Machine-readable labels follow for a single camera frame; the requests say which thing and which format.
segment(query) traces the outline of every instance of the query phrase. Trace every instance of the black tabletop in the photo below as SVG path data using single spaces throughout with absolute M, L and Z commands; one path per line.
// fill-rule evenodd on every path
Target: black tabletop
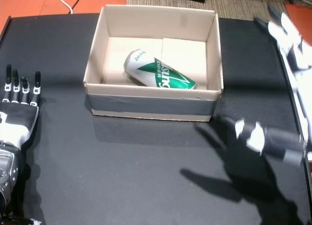
M 82 85 L 98 14 L 14 18 L 5 66 L 42 72 L 37 133 L 26 152 L 26 217 L 48 225 L 305 224 L 304 167 L 246 149 L 220 153 L 210 124 L 92 116 Z M 274 42 L 253 22 L 220 19 L 224 94 L 216 113 L 296 131 Z

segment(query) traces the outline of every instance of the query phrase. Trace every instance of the black cable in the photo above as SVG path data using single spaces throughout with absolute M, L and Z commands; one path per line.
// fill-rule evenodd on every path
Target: black cable
M 72 9 L 74 9 L 74 7 L 77 5 L 77 3 L 79 2 L 80 0 L 77 0 L 74 5 L 72 6 Z

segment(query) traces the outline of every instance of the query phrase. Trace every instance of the open cardboard box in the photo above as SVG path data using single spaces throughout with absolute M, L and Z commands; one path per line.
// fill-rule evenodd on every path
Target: open cardboard box
M 152 54 L 198 86 L 185 90 L 136 84 L 123 67 L 136 49 Z M 107 5 L 98 18 L 83 84 L 95 115 L 209 121 L 223 91 L 217 14 Z

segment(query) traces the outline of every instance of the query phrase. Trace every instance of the can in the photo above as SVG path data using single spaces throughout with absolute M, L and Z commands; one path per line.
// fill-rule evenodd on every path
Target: can
M 141 49 L 128 55 L 124 69 L 127 74 L 146 86 L 190 90 L 197 85 L 187 76 Z

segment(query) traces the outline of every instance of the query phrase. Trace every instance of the carpet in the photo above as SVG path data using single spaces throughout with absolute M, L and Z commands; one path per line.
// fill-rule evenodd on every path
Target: carpet
M 127 3 L 208 9 L 215 10 L 223 18 L 252 20 L 257 16 L 268 21 L 271 19 L 267 10 L 268 3 L 273 4 L 279 11 L 286 12 L 285 2 L 288 0 L 206 0 L 205 3 L 189 0 L 128 0 Z

